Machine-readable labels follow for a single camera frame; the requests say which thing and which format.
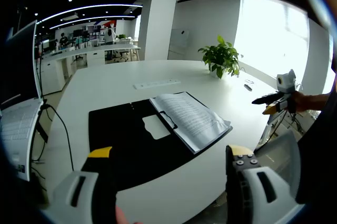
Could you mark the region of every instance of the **potted plant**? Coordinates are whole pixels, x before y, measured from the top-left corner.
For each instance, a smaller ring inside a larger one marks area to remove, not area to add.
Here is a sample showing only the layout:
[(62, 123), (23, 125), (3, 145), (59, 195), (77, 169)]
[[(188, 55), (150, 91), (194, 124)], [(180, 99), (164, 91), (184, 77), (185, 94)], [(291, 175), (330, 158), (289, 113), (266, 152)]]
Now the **potted plant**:
[(118, 38), (119, 38), (119, 39), (126, 38), (126, 35), (125, 35), (125, 34), (120, 34), (120, 35), (118, 36)]
[(226, 42), (220, 35), (217, 36), (218, 46), (206, 46), (200, 48), (198, 52), (204, 53), (203, 62), (209, 65), (210, 75), (213, 77), (223, 76), (228, 72), (231, 76), (239, 75), (238, 53), (230, 42)]

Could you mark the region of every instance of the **white column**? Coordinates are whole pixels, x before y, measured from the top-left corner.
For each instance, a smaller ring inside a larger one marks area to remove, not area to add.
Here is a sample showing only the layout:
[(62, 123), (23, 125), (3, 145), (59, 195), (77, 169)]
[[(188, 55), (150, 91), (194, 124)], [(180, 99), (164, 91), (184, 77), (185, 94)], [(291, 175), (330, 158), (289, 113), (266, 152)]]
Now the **white column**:
[(176, 0), (143, 0), (140, 60), (167, 60)]

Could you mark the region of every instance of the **white wall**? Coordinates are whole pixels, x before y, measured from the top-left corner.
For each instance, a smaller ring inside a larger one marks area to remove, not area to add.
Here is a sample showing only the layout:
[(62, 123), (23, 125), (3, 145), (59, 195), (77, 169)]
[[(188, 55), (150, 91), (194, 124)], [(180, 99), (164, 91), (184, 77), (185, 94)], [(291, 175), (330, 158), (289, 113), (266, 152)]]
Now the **white wall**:
[(121, 35), (121, 34), (125, 34), (124, 33), (124, 23), (125, 21), (124, 20), (117, 20), (116, 22), (116, 35)]
[(329, 67), (329, 33), (309, 19), (310, 37), (308, 61), (303, 77), (303, 93), (322, 94)]
[(139, 15), (134, 20), (130, 21), (130, 36), (132, 38), (138, 38), (139, 37), (139, 29), (140, 29), (140, 21), (141, 21), (141, 15)]
[(135, 18), (134, 20), (130, 21), (130, 33), (131, 33), (130, 36), (132, 38), (135, 38), (136, 22), (137, 22), (137, 18)]
[(116, 35), (125, 34), (126, 37), (133, 37), (134, 30), (132, 30), (132, 22), (136, 19), (129, 20), (117, 20), (116, 22)]
[(138, 46), (141, 48), (138, 52), (139, 59), (145, 60), (145, 46), (147, 38), (147, 27), (148, 27), (148, 18), (150, 16), (151, 0), (142, 0), (142, 21), (139, 30)]
[[(201, 61), (197, 50), (206, 45), (216, 45), (216, 37), (222, 35), (234, 44), (239, 21), (240, 0), (191, 0), (175, 7), (172, 29), (189, 30), (186, 54), (175, 60)], [(309, 54), (303, 77), (303, 93), (321, 94), (329, 67), (329, 34), (313, 20), (309, 20)], [(276, 89), (276, 79), (240, 62), (246, 73)]]
[(190, 31), (182, 60), (201, 61), (198, 49), (216, 45), (220, 34), (234, 44), (239, 19), (240, 0), (191, 0), (175, 7), (172, 29)]
[(140, 60), (167, 60), (176, 0), (144, 0)]

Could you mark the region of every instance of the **clipboard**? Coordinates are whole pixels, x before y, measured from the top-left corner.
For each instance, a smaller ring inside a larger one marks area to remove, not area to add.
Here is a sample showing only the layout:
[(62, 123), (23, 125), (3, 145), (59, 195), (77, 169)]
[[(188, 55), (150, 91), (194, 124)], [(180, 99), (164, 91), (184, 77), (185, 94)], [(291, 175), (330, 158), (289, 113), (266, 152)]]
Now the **clipboard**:
[[(170, 135), (158, 140), (152, 137), (143, 121), (144, 117), (151, 115), (157, 115)], [(88, 123), (90, 151), (112, 147), (110, 169), (118, 191), (179, 168), (232, 130), (230, 127), (206, 148), (193, 154), (148, 99), (91, 111)]]

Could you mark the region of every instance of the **monitor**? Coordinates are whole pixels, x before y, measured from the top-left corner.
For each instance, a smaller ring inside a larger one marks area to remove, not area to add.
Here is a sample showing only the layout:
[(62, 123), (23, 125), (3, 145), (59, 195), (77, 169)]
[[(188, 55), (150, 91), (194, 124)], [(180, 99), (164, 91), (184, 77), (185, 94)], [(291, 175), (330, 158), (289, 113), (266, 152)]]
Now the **monitor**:
[(73, 32), (73, 37), (80, 37), (82, 35), (83, 35), (82, 29), (74, 30), (74, 32)]

